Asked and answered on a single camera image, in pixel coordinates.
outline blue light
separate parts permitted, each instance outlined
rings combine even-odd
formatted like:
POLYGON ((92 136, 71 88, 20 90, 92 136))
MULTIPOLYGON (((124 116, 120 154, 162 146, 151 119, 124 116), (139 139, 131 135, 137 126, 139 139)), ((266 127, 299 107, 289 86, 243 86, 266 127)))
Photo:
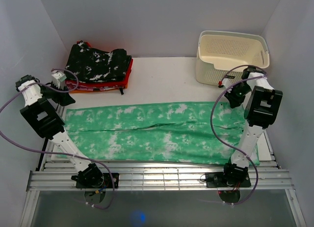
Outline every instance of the blue light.
POLYGON ((142 227, 146 221, 146 215, 142 211, 133 211, 131 213, 131 222, 134 227, 142 227))
POLYGON ((146 220, 146 216, 145 216, 145 214, 142 212, 142 213, 141 213, 141 221, 142 221, 142 223, 144 223, 145 220, 146 220))

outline glass panel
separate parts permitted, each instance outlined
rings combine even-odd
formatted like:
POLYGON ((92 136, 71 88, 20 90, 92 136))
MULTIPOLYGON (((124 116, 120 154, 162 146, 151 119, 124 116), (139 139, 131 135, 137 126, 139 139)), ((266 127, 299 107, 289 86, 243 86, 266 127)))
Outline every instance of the glass panel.
POLYGON ((84 200, 84 192, 41 192, 32 227, 296 226, 284 190, 257 190, 233 207, 198 201, 220 201, 217 191, 118 191, 107 211, 75 199, 84 200))

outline black mounting plate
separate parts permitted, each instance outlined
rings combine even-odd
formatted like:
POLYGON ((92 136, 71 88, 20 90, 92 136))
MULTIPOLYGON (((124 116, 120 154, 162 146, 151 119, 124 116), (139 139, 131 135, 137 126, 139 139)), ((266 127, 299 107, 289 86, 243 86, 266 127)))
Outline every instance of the black mounting plate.
MULTIPOLYGON (((223 172, 213 172, 205 174, 206 187, 207 188, 232 188, 226 184, 223 172)), ((251 187, 251 181, 249 175, 246 176, 245 180, 240 184, 240 188, 251 187)))
MULTIPOLYGON (((112 174, 112 177, 116 179, 114 182, 114 188, 117 189, 119 187, 119 173, 111 173, 111 174, 112 174)), ((103 175, 105 179, 104 182, 107 186, 106 188, 112 189, 112 182, 111 182, 109 173, 103 173, 103 175)), ((92 187, 92 186, 87 187, 87 186, 81 185, 78 182, 76 183, 75 187, 78 189, 95 189, 95 187, 92 187)))

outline white wall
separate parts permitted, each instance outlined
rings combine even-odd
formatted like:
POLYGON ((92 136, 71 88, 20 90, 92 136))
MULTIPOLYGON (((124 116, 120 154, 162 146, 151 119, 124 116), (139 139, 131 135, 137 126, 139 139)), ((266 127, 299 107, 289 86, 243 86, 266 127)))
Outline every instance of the white wall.
POLYGON ((77 40, 133 56, 196 56, 203 30, 261 34, 279 0, 41 0, 69 50, 77 40))
POLYGON ((314 0, 281 0, 263 36, 272 85, 284 96, 268 134, 279 164, 288 168, 308 226, 314 226, 314 0))
MULTIPOLYGON (((64 66, 66 50, 40 0, 0 0, 0 105, 14 94, 15 82, 32 74, 45 82, 49 70, 64 66)), ((0 128, 10 138, 41 149, 43 140, 24 121, 18 98, 0 115, 0 128)), ((29 171, 38 155, 21 151, 0 138, 0 226, 19 224, 29 171)))

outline white table surface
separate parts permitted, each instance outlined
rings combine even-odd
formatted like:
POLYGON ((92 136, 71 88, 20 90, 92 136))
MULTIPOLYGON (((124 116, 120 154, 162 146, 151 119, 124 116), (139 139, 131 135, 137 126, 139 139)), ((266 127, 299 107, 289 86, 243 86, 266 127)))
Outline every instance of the white table surface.
MULTIPOLYGON (((149 104, 165 102, 215 101, 223 91, 216 86, 201 84, 195 79, 196 58, 140 57, 133 59, 128 88, 100 93, 74 93, 75 104, 67 109, 101 106, 149 104)), ((271 161, 264 134, 258 142, 260 161, 271 161)))

